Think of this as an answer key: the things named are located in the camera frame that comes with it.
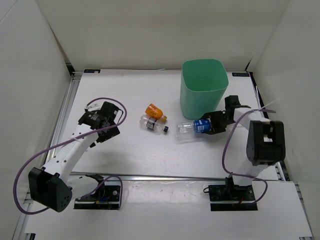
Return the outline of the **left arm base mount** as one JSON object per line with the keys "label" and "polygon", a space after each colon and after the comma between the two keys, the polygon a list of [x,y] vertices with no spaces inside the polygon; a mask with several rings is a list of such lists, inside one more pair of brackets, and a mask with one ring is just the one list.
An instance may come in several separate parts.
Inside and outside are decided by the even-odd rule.
{"label": "left arm base mount", "polygon": [[103,177],[87,174],[97,182],[97,189],[74,201],[74,210],[120,210],[123,197],[123,181],[118,175]]}

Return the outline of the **clear bottle blue label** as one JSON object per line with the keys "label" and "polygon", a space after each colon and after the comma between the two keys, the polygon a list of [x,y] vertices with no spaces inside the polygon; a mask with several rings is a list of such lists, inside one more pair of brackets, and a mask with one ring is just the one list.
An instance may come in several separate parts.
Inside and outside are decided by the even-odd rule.
{"label": "clear bottle blue label", "polygon": [[207,118],[187,122],[179,122],[176,127],[178,144],[194,143],[201,139],[201,134],[211,130],[211,121]]}

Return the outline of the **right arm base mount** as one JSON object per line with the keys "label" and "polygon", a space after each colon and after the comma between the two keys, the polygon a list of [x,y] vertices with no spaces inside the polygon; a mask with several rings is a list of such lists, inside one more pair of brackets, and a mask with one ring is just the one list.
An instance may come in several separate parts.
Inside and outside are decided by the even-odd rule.
{"label": "right arm base mount", "polygon": [[211,212],[257,211],[252,185],[235,185],[232,177],[226,177],[223,184],[210,183],[203,189],[209,195]]}

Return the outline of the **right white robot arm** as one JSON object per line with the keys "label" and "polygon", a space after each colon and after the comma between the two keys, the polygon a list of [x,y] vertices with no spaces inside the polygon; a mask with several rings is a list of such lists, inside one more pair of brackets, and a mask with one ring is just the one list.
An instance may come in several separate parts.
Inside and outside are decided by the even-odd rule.
{"label": "right white robot arm", "polygon": [[263,170],[284,160],[286,156],[283,122],[265,118],[260,112],[271,112],[271,110],[236,105],[226,107],[224,111],[207,112],[200,118],[210,121],[210,128],[204,131],[208,135],[223,133],[228,125],[233,125],[222,152],[223,160],[225,160],[227,147],[236,126],[241,125],[247,129],[246,158],[238,170],[231,172],[226,169],[225,164],[222,165],[233,181],[224,188],[224,193],[230,200],[238,199],[244,187],[250,186],[254,179],[258,180],[258,175]]}

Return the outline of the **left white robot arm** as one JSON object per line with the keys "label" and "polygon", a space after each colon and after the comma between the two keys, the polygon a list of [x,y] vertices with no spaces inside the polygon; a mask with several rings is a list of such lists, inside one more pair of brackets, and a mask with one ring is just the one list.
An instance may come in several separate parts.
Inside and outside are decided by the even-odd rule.
{"label": "left white robot arm", "polygon": [[101,107],[87,106],[65,143],[41,168],[34,167],[28,174],[31,199],[56,212],[62,212],[73,199],[105,198],[104,178],[89,174],[70,179],[73,168],[89,149],[120,134],[115,119],[121,111],[105,101]]}

